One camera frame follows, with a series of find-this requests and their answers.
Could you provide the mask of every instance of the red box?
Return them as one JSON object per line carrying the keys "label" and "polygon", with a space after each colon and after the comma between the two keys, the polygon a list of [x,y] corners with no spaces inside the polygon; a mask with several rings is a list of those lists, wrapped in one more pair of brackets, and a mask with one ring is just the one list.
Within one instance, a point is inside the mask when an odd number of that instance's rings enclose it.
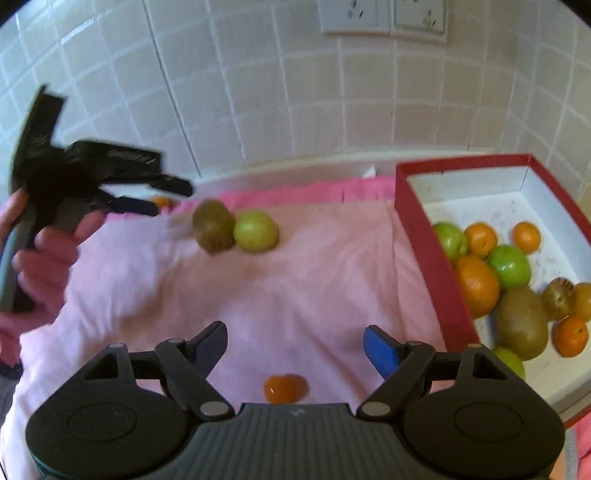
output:
{"label": "red box", "polygon": [[[475,325],[462,299],[452,266],[431,227],[432,222],[438,219],[430,219],[426,212],[430,210],[432,216],[436,216],[437,212],[439,215],[448,212],[456,215],[456,219],[474,214],[477,218],[479,205],[483,214],[486,211],[491,215],[495,201],[505,206],[513,205],[507,203],[512,195],[515,196],[512,202],[517,199],[518,207],[515,207],[516,212],[512,208],[511,213],[505,208],[507,216],[519,216],[519,198],[523,197],[521,207],[524,214],[535,215],[543,228],[551,232],[546,233],[546,237],[548,250],[554,248],[554,253],[547,255],[555,254],[558,259],[562,255],[569,263],[563,264],[567,273],[562,274],[569,276],[569,268],[572,267],[570,275],[575,277],[573,281],[591,281],[591,225],[569,194],[533,156],[476,156],[397,166],[395,207],[413,246],[450,351],[462,351],[469,343],[475,342],[490,346],[491,340],[486,338],[486,328],[477,331],[478,326],[482,327],[480,320]],[[474,212],[469,211],[470,205],[473,205]],[[493,217],[501,221],[503,215],[497,212]],[[539,284],[542,280],[547,283],[549,279],[543,277],[553,271],[542,262],[537,272]],[[579,355],[584,358],[577,357],[578,361],[559,357],[551,341],[540,357],[544,355],[546,363],[539,361],[538,365],[536,359],[525,363],[527,374],[530,374],[528,367],[533,372],[530,384],[570,424],[591,409],[591,345]],[[569,376],[570,383],[563,381],[565,375]]]}

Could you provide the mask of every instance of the pink cloth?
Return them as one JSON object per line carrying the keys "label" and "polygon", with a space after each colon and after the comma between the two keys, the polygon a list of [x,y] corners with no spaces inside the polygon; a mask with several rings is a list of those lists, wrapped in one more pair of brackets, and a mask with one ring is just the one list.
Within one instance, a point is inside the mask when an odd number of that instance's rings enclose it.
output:
{"label": "pink cloth", "polygon": [[[356,195],[351,188],[345,196]],[[305,403],[355,409],[381,382],[363,354],[363,329],[371,323],[399,340],[444,348],[391,201],[269,213],[281,241],[262,255],[239,248],[206,255],[189,213],[107,222],[82,245],[58,319],[21,338],[24,376],[0,432],[9,478],[37,477],[24,442],[30,415],[110,342],[152,349],[223,320],[228,351],[209,379],[237,408],[264,402],[270,375],[292,373],[307,379]]]}
{"label": "pink cloth", "polygon": [[591,478],[591,414],[583,417],[574,425],[579,451],[579,473],[581,480]]}

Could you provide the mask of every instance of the hand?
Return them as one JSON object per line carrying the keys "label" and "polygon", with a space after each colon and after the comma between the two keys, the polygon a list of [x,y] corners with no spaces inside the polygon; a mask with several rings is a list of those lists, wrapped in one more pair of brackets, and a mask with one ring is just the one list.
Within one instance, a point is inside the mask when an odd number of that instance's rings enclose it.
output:
{"label": "hand", "polygon": [[[0,249],[11,225],[22,214],[28,196],[18,190],[0,206]],[[18,362],[21,347],[18,337],[30,330],[53,323],[64,304],[64,289],[69,269],[78,259],[78,245],[95,233],[105,221],[96,210],[78,224],[74,235],[46,227],[35,237],[36,250],[20,250],[12,259],[18,283],[35,301],[30,313],[0,313],[0,360],[8,365]]]}

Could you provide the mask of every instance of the metal screw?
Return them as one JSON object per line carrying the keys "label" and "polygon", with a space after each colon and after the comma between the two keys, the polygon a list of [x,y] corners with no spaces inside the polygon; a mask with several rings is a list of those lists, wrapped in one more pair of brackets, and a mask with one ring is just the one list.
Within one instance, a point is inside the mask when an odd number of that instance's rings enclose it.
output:
{"label": "metal screw", "polygon": [[207,417],[222,417],[230,411],[230,407],[221,401],[208,401],[201,405],[201,413]]}
{"label": "metal screw", "polygon": [[361,407],[361,411],[369,417],[385,417],[392,409],[381,401],[369,401]]}

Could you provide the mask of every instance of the orange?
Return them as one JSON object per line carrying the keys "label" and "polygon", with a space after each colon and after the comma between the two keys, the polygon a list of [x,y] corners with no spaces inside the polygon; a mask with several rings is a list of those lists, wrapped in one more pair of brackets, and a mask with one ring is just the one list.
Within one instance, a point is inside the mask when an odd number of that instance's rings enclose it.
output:
{"label": "orange", "polygon": [[172,198],[165,197],[164,195],[156,195],[150,198],[150,202],[158,205],[158,210],[161,210],[162,207],[173,208],[177,204],[175,200],[173,200]]}
{"label": "orange", "polygon": [[554,325],[552,343],[563,357],[570,358],[581,353],[589,340],[587,324],[581,317],[571,315]]}
{"label": "orange", "polygon": [[474,255],[456,260],[456,278],[464,301],[472,316],[477,319],[492,311],[499,300],[499,280],[491,267]]}
{"label": "orange", "polygon": [[519,222],[513,227],[513,244],[526,255],[534,253],[542,243],[538,228],[529,222]]}
{"label": "orange", "polygon": [[490,225],[483,222],[471,224],[464,230],[468,239],[468,251],[478,258],[486,258],[491,250],[496,247],[499,239]]}
{"label": "orange", "polygon": [[570,303],[570,313],[588,322],[591,320],[591,283],[577,283]]}
{"label": "orange", "polygon": [[264,385],[265,398],[269,403],[293,403],[296,400],[296,385],[294,378],[289,375],[272,376]]}

